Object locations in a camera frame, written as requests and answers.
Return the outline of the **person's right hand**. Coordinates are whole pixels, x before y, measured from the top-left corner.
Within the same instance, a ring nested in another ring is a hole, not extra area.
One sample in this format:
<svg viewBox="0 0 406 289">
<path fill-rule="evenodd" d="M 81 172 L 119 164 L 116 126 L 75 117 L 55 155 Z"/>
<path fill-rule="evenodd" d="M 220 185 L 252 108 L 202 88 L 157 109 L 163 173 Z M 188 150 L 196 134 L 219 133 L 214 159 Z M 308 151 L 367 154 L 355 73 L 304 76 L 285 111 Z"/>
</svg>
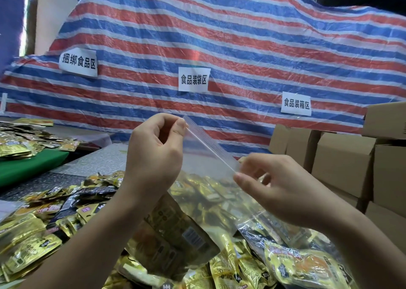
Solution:
<svg viewBox="0 0 406 289">
<path fill-rule="evenodd" d="M 335 194 L 291 157 L 251 153 L 235 173 L 270 187 L 271 198 L 257 202 L 278 219 L 323 233 L 329 231 L 328 203 Z"/>
</svg>

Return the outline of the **person's left hand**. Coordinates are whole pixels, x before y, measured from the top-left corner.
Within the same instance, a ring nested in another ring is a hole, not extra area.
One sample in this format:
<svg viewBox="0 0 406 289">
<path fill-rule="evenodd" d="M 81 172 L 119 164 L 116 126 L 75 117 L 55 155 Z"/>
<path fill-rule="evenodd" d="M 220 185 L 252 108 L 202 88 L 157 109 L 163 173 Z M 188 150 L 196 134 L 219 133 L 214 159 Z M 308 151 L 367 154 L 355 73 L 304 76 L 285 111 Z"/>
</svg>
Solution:
<svg viewBox="0 0 406 289">
<path fill-rule="evenodd" d="M 152 205 L 175 182 L 183 158 L 174 158 L 164 149 L 165 128 L 175 121 L 185 120 L 172 114 L 159 113 L 132 131 L 125 176 L 120 186 L 124 198 Z"/>
</svg>

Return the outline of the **clear plastic zip bag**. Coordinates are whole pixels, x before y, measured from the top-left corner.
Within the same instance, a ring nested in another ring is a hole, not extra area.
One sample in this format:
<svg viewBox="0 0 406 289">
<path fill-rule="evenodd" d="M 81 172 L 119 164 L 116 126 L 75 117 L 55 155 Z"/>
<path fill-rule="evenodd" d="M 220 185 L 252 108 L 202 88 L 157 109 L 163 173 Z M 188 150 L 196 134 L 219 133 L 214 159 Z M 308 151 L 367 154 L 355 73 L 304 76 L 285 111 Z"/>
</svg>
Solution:
<svg viewBox="0 0 406 289">
<path fill-rule="evenodd" d="M 278 220 L 256 200 L 245 194 L 233 180 L 240 165 L 190 117 L 183 141 L 180 174 L 167 190 L 181 210 L 194 220 L 218 245 L 245 231 L 252 245 L 265 241 L 293 248 L 309 248 L 312 232 Z"/>
</svg>

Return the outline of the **person's right forearm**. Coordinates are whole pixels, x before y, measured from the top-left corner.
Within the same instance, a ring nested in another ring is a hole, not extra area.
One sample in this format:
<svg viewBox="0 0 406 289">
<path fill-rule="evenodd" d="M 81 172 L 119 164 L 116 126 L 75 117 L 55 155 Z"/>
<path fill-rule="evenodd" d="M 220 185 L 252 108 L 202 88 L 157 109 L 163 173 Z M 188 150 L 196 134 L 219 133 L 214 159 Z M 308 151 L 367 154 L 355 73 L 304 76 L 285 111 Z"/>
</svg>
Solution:
<svg viewBox="0 0 406 289">
<path fill-rule="evenodd" d="M 338 198 L 314 206 L 307 220 L 333 242 L 360 289 L 406 289 L 406 255 L 359 210 Z"/>
</svg>

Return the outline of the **person's left forearm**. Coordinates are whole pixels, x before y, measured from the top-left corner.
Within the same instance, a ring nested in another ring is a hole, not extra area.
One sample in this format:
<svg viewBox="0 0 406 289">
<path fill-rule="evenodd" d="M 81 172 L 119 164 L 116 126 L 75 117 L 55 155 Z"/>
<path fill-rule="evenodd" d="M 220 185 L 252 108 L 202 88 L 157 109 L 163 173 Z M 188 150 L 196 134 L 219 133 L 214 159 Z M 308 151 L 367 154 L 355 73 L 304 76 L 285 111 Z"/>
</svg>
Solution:
<svg viewBox="0 0 406 289">
<path fill-rule="evenodd" d="M 141 221 L 170 186 L 122 184 L 18 289 L 101 289 Z"/>
</svg>

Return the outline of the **white paper sign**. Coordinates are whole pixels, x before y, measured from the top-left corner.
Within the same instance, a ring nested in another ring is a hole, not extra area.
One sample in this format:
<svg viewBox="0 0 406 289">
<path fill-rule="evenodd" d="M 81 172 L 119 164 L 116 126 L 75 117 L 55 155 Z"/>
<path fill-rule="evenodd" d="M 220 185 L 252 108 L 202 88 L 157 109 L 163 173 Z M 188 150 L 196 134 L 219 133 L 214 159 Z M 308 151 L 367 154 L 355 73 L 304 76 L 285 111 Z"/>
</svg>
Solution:
<svg viewBox="0 0 406 289">
<path fill-rule="evenodd" d="M 311 97 L 291 92 L 282 92 L 281 113 L 312 116 Z"/>
<path fill-rule="evenodd" d="M 60 54 L 58 67 L 67 73 L 97 78 L 97 52 L 95 50 L 78 47 L 66 50 Z"/>
<path fill-rule="evenodd" d="M 202 93 L 208 92 L 211 68 L 179 67 L 178 91 Z"/>
</svg>

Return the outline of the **gold barcode snack packet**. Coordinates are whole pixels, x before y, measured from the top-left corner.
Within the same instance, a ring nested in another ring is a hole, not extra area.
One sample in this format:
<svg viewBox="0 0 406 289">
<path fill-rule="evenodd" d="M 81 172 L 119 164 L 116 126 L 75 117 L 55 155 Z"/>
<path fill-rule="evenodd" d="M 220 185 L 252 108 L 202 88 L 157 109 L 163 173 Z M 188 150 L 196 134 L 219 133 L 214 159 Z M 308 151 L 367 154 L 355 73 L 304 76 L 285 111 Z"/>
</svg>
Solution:
<svg viewBox="0 0 406 289">
<path fill-rule="evenodd" d="M 140 223 L 125 250 L 149 274 L 175 282 L 220 253 L 218 245 L 169 193 Z"/>
</svg>

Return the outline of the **stack of cardboard boxes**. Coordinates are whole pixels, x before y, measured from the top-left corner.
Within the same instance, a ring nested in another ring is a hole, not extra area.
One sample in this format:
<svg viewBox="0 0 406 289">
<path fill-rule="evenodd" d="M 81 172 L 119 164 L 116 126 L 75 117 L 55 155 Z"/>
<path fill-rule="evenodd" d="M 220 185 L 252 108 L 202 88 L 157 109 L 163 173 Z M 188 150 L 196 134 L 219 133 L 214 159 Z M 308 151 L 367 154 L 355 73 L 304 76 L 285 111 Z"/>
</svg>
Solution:
<svg viewBox="0 0 406 289">
<path fill-rule="evenodd" d="M 268 150 L 366 213 L 406 254 L 406 101 L 369 106 L 360 136 L 276 125 Z"/>
</svg>

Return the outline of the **red blue striped tarp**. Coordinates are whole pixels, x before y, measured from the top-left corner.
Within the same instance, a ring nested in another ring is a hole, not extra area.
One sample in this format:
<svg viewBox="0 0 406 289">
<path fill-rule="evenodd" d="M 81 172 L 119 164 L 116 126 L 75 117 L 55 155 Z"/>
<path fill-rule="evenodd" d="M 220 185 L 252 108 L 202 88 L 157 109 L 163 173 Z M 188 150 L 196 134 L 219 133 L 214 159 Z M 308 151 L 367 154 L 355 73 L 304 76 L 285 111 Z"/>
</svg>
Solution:
<svg viewBox="0 0 406 289">
<path fill-rule="evenodd" d="M 97 52 L 98 77 L 59 69 Z M 179 67 L 211 68 L 208 92 L 178 91 Z M 282 92 L 312 116 L 281 113 Z M 276 124 L 359 134 L 370 105 L 406 101 L 406 17 L 312 0 L 78 0 L 48 52 L 0 77 L 5 115 L 113 134 L 158 112 L 187 115 L 236 158 L 267 152 Z"/>
</svg>

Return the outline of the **green cloth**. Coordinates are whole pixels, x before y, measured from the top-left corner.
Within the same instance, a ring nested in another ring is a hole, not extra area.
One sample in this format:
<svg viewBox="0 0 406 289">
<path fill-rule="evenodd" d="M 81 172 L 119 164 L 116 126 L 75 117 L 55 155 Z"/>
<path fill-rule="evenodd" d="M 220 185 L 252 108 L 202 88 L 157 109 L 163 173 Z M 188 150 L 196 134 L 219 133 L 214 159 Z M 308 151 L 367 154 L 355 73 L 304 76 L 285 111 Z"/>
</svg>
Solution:
<svg viewBox="0 0 406 289">
<path fill-rule="evenodd" d="M 0 190 L 13 187 L 38 174 L 59 167 L 69 152 L 44 149 L 31 158 L 0 160 Z"/>
</svg>

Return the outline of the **small heap of gold packets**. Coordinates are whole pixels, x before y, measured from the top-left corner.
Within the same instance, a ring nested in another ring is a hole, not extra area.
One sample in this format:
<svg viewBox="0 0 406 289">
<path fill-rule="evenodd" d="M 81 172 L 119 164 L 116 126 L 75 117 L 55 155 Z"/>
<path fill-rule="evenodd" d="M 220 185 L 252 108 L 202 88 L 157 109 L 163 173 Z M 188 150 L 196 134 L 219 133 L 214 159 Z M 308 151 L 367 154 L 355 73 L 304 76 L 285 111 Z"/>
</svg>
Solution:
<svg viewBox="0 0 406 289">
<path fill-rule="evenodd" d="M 45 148 L 74 152 L 82 143 L 75 137 L 55 135 L 46 130 L 53 126 L 51 119 L 0 120 L 0 161 L 28 159 Z"/>
</svg>

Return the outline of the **large pile of snack packets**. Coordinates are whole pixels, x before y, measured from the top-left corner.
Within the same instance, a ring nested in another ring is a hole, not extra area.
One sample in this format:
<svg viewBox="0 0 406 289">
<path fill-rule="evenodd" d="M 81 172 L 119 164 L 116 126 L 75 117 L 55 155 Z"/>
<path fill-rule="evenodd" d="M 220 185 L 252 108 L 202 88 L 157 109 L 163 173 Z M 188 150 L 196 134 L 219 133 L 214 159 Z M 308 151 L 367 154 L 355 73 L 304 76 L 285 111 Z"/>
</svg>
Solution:
<svg viewBox="0 0 406 289">
<path fill-rule="evenodd" d="M 15 202 L 18 209 L 0 222 L 0 288 L 17 289 L 100 212 L 123 178 L 123 171 L 98 173 L 79 185 L 33 192 Z M 359 289 L 333 243 L 309 230 L 306 249 L 268 240 L 257 247 L 245 231 L 238 233 L 181 282 L 149 274 L 124 248 L 102 289 Z"/>
</svg>

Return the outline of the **blue curtain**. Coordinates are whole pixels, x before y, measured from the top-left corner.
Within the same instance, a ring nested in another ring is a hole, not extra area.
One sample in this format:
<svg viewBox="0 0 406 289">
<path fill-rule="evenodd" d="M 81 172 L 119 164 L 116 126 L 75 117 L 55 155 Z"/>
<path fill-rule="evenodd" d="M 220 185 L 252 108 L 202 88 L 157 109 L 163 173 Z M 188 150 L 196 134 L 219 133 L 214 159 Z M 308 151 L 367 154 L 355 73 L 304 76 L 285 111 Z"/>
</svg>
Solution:
<svg viewBox="0 0 406 289">
<path fill-rule="evenodd" d="M 0 0 L 0 73 L 18 56 L 25 0 Z"/>
</svg>

